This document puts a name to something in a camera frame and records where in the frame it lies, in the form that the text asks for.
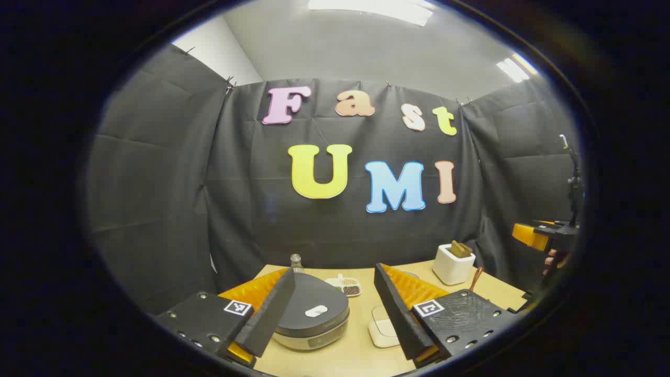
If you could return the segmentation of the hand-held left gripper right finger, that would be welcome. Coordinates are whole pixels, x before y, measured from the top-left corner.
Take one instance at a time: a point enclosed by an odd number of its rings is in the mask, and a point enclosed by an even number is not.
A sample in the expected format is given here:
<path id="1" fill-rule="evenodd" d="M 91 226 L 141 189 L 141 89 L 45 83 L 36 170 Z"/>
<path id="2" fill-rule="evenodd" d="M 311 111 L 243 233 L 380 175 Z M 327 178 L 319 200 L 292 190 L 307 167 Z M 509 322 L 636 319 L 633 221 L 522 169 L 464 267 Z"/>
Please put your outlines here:
<path id="1" fill-rule="evenodd" d="M 519 316 L 472 290 L 448 293 L 384 263 L 375 265 L 374 284 L 405 358 L 417 368 L 490 343 Z"/>

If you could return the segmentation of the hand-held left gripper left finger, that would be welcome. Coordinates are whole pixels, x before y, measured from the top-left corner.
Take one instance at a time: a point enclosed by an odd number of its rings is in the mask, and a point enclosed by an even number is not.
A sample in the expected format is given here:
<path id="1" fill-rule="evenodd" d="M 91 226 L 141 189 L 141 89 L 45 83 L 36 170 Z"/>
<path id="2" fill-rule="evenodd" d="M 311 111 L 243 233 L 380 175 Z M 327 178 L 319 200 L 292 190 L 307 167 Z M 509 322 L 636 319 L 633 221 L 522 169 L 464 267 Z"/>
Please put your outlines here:
<path id="1" fill-rule="evenodd" d="M 289 268 L 223 293 L 200 291 L 155 316 L 192 346 L 228 362 L 254 367 L 270 343 L 295 289 Z"/>

